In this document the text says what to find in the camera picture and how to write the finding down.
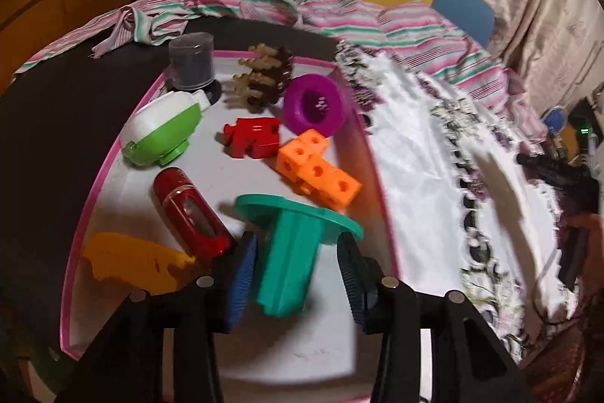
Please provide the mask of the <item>person's right hand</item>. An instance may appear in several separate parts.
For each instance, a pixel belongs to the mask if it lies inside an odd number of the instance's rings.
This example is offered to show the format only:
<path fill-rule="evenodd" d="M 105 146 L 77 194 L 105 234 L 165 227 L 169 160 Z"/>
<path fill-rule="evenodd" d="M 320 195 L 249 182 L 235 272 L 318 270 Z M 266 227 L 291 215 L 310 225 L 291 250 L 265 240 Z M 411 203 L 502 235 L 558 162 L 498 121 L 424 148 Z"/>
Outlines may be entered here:
<path fill-rule="evenodd" d="M 561 224 L 588 231 L 587 252 L 581 269 L 581 301 L 573 313 L 573 318 L 578 318 L 584 315 L 588 300 L 603 289 L 603 220 L 598 214 L 563 213 Z"/>

